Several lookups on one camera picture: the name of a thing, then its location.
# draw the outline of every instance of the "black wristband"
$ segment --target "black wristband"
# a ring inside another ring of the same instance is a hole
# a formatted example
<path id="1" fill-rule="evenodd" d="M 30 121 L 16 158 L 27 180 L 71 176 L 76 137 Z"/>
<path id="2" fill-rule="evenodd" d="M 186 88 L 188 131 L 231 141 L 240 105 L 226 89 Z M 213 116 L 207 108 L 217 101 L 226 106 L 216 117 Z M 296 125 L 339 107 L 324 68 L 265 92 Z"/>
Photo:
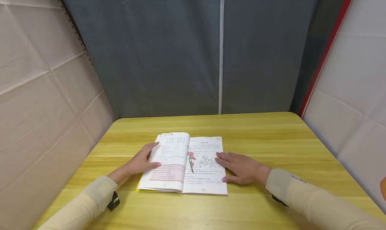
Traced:
<path id="1" fill-rule="evenodd" d="M 289 207 L 289 206 L 287 206 L 284 202 L 282 202 L 282 201 L 279 200 L 277 197 L 275 197 L 274 195 L 272 195 L 272 199 L 276 200 L 277 202 L 280 202 L 281 204 L 285 205 L 286 207 Z"/>
<path id="2" fill-rule="evenodd" d="M 114 210 L 117 206 L 119 206 L 119 203 L 120 203 L 120 201 L 119 201 L 119 198 L 118 198 L 118 194 L 117 194 L 117 192 L 115 191 L 115 192 L 113 193 L 113 197 L 112 197 L 112 199 L 111 199 L 111 202 L 107 205 L 107 208 L 108 208 L 110 211 L 112 211 L 112 210 Z"/>

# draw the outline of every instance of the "wrist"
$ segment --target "wrist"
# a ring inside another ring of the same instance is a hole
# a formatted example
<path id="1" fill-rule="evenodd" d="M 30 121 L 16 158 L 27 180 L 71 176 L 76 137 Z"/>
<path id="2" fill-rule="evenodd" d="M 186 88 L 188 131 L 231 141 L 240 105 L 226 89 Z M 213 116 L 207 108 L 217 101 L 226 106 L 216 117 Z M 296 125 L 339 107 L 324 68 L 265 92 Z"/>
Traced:
<path id="1" fill-rule="evenodd" d="M 107 175 L 107 177 L 115 181 L 115 183 L 118 185 L 129 176 L 130 174 L 124 167 L 119 167 L 115 169 L 113 172 L 111 172 L 109 175 Z"/>
<path id="2" fill-rule="evenodd" d="M 261 165 L 256 170 L 256 181 L 262 184 L 263 186 L 267 183 L 268 175 L 271 173 L 272 168 L 266 165 Z"/>

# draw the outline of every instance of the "beige sleeve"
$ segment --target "beige sleeve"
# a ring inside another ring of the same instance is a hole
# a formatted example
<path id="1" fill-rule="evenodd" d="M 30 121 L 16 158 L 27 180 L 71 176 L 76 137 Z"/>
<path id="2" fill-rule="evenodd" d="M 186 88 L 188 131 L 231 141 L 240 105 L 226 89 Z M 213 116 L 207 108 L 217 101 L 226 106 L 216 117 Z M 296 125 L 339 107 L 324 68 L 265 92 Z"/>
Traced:
<path id="1" fill-rule="evenodd" d="M 79 230 L 105 210 L 117 184 L 101 176 L 89 184 L 77 197 L 49 218 L 38 230 Z"/>
<path id="2" fill-rule="evenodd" d="M 266 189 L 321 229 L 386 229 L 372 215 L 282 169 L 272 169 Z"/>

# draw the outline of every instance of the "textbook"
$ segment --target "textbook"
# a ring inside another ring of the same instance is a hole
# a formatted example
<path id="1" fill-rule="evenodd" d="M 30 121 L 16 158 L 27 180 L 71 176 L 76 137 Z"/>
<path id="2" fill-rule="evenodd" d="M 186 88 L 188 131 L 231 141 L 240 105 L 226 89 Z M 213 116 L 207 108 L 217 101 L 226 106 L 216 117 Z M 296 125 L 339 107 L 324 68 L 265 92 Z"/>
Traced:
<path id="1" fill-rule="evenodd" d="M 136 191 L 228 195 L 225 168 L 215 161 L 216 152 L 223 152 L 221 137 L 163 133 L 155 141 L 149 162 L 162 165 L 144 172 Z"/>

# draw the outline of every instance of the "wood grain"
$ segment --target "wood grain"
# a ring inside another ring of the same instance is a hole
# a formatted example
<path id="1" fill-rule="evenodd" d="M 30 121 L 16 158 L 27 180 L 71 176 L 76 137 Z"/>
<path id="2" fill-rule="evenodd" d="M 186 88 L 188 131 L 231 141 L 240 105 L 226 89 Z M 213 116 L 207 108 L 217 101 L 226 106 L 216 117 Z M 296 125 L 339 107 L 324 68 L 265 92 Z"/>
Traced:
<path id="1" fill-rule="evenodd" d="M 97 177 L 127 162 L 157 134 L 168 132 L 222 136 L 225 152 L 246 154 L 290 171 L 386 221 L 305 123 L 293 113 L 282 112 L 117 120 L 34 229 Z M 313 229 L 304 217 L 275 202 L 262 186 L 228 184 L 228 197 L 135 192 L 139 179 L 140 175 L 127 179 L 118 190 L 120 206 L 104 211 L 85 229 Z"/>

